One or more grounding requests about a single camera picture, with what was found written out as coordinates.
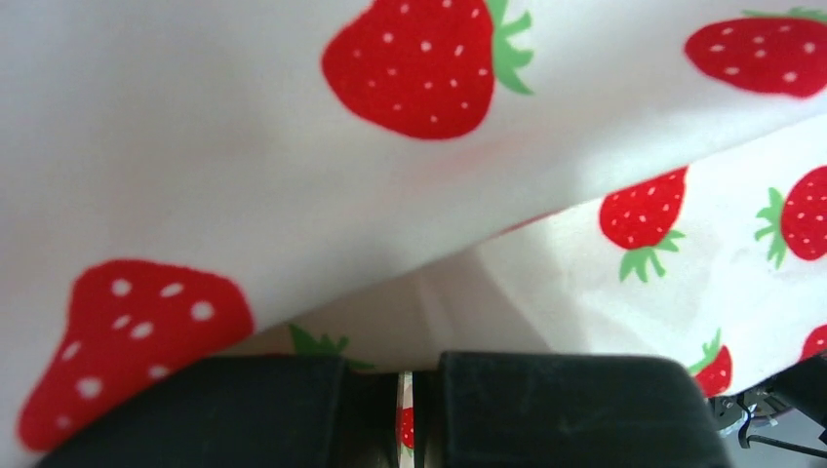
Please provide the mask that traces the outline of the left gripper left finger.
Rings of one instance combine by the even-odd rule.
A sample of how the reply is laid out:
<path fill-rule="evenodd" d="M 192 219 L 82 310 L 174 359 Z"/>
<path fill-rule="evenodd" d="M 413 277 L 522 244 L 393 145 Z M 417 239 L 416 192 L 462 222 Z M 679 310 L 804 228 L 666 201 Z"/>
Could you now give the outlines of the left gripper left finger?
<path fill-rule="evenodd" d="M 395 467 L 396 378 L 339 357 L 223 357 L 139 393 L 45 467 Z"/>

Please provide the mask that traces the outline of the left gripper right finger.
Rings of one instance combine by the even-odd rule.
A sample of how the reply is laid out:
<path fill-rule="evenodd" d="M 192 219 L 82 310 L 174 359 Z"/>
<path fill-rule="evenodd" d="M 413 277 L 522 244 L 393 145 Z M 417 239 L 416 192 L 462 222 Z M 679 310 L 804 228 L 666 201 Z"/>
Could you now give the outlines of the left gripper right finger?
<path fill-rule="evenodd" d="M 418 467 L 728 467 L 694 379 L 646 356 L 446 352 L 414 385 Z"/>

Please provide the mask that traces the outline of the strawberry print ruffled blanket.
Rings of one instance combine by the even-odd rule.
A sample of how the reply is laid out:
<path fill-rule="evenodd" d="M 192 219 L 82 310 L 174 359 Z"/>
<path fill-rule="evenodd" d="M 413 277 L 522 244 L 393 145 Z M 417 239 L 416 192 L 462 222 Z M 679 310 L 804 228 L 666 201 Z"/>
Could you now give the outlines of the strawberry print ruffled blanket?
<path fill-rule="evenodd" d="M 222 354 L 826 347 L 822 1 L 5 1 L 1 463 Z"/>

